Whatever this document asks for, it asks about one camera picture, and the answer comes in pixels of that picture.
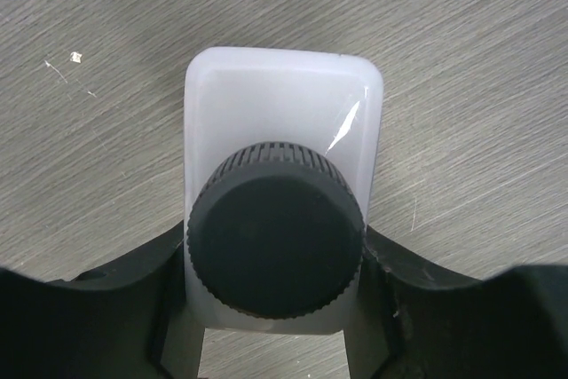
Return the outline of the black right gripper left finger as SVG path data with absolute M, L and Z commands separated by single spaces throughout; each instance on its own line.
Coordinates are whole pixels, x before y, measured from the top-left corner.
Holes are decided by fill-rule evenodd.
M 189 312 L 184 227 L 72 280 L 1 271 L 3 378 L 196 378 L 204 328 Z

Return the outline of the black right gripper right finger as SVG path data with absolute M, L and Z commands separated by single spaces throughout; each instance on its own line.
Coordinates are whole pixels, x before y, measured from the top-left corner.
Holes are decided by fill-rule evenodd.
M 567 269 L 477 280 L 369 230 L 343 335 L 353 378 L 564 378 Z

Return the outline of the white rectangular bottle dark cap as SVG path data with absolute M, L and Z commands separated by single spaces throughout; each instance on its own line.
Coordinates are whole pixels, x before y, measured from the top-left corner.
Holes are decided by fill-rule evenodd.
M 383 77 L 368 59 L 212 47 L 184 93 L 185 286 L 207 328 L 330 335 L 359 290 Z

